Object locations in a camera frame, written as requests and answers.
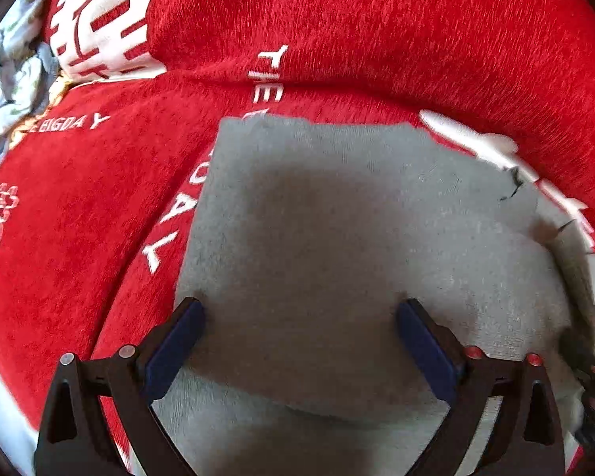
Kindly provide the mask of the grey small garment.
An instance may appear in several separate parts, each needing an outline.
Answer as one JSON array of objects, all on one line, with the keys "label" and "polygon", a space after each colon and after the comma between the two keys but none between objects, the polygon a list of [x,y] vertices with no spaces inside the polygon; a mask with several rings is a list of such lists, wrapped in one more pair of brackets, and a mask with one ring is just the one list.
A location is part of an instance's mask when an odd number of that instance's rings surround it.
[{"label": "grey small garment", "polygon": [[447,411],[397,337],[415,298],[491,356],[540,353],[570,433],[559,264],[586,257],[516,171],[417,128],[225,118],[176,288],[208,326],[155,412],[201,475],[402,475]]}]

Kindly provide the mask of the red printed blanket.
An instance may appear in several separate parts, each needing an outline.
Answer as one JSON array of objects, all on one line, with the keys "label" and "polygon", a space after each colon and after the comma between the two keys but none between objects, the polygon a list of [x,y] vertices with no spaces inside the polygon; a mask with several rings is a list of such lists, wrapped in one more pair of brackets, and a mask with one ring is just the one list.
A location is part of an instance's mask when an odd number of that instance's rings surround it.
[{"label": "red printed blanket", "polygon": [[[0,0],[0,22],[14,3]],[[587,0],[45,0],[40,36],[73,85],[0,165],[0,461],[13,474],[37,475],[65,353],[108,358],[201,302],[176,288],[225,118],[417,128],[516,171],[595,249]],[[574,436],[583,387],[563,363],[580,386],[570,433],[557,404],[563,475],[595,475]]]}]

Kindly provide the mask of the white floral crumpled clothes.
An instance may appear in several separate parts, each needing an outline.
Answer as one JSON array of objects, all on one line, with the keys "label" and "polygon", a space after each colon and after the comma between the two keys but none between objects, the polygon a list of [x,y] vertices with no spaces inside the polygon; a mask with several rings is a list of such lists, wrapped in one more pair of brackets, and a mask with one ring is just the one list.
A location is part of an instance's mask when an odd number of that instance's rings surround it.
[{"label": "white floral crumpled clothes", "polygon": [[0,22],[0,165],[73,81],[42,40],[45,0],[15,0]]}]

